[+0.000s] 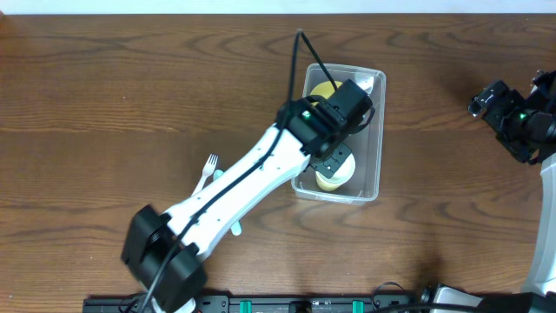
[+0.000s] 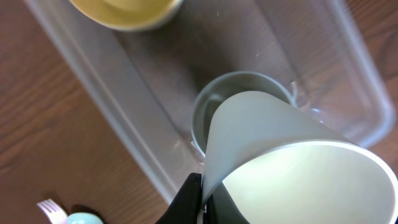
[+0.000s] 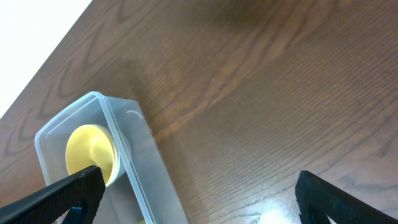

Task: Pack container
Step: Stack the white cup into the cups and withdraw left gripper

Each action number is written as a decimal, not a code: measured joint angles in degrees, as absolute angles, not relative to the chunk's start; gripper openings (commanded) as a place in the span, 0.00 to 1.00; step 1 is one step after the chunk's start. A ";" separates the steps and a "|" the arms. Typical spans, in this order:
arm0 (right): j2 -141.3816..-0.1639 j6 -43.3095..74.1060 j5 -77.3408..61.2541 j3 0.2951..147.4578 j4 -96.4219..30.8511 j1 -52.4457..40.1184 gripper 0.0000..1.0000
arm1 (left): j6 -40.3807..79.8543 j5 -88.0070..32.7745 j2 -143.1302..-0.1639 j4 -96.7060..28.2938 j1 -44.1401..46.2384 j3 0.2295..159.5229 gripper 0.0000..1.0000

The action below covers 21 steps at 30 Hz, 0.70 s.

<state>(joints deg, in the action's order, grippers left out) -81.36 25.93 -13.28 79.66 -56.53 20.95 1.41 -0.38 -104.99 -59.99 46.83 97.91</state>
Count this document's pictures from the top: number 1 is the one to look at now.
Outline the yellow cup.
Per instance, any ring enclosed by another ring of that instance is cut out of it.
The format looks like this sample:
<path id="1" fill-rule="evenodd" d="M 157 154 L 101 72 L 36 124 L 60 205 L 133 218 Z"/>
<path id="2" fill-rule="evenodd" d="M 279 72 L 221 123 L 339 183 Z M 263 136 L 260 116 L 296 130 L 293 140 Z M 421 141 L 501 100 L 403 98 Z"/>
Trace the yellow cup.
<path id="1" fill-rule="evenodd" d="M 315 173 L 315 179 L 319 188 L 324 191 L 337 190 L 340 186 L 342 186 L 345 183 L 345 180 L 343 178 L 334 177 L 334 176 L 330 178 L 326 178 L 320 172 Z"/>

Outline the white cup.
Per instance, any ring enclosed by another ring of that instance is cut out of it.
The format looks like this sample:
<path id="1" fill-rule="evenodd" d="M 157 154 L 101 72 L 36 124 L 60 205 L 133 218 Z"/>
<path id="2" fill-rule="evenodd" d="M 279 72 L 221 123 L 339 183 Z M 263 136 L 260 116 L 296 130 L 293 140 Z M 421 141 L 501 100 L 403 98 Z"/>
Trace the white cup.
<path id="1" fill-rule="evenodd" d="M 343 178 L 345 183 L 351 179 L 354 174 L 355 170 L 355 160 L 354 156 L 350 154 L 347 157 L 347 160 L 343 163 L 343 165 L 334 173 L 334 177 Z"/>

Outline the yellow bowl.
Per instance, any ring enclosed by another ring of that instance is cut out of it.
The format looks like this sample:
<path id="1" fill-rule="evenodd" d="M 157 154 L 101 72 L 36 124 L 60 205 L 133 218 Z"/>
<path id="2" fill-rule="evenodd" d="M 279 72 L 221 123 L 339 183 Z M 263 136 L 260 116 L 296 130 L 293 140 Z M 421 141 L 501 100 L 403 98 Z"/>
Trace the yellow bowl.
<path id="1" fill-rule="evenodd" d="M 309 93 L 310 96 L 321 96 L 325 98 L 330 98 L 336 92 L 336 88 L 331 82 L 326 81 L 317 84 Z"/>

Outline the white plastic fork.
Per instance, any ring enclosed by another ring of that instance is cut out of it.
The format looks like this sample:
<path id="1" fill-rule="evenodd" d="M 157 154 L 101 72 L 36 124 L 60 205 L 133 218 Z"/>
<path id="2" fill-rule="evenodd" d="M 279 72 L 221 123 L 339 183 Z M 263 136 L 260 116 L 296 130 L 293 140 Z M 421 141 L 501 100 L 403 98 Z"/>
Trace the white plastic fork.
<path id="1" fill-rule="evenodd" d="M 219 161 L 218 155 L 216 154 L 209 155 L 207 162 L 203 166 L 201 178 L 199 179 L 192 195 L 197 194 L 204 188 L 205 183 L 207 182 L 209 177 L 214 174 L 218 161 Z"/>

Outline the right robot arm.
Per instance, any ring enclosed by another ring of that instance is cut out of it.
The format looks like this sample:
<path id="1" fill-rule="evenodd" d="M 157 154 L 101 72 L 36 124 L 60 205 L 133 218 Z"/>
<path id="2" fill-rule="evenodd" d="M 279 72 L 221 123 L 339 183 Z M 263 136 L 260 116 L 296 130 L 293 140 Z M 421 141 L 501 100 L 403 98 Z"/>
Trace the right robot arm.
<path id="1" fill-rule="evenodd" d="M 528 96 L 499 80 L 469 104 L 518 162 L 540 165 L 542 208 L 533 260 L 520 293 L 475 296 L 446 285 L 422 293 L 419 312 L 555 311 L 555 73 L 538 71 Z"/>

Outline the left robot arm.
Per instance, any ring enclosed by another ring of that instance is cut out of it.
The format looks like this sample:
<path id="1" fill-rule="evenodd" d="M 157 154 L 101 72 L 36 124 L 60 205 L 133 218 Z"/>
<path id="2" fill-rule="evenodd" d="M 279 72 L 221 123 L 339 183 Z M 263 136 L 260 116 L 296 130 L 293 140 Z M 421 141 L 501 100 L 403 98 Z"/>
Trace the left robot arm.
<path id="1" fill-rule="evenodd" d="M 352 80 L 330 97 L 289 99 L 256 145 L 218 179 L 162 214 L 149 205 L 137 211 L 122 261 L 147 290 L 138 311 L 152 303 L 163 312 L 184 308 L 202 291 L 202 263 L 231 226 L 309 165 L 327 161 L 373 114 L 370 96 Z"/>

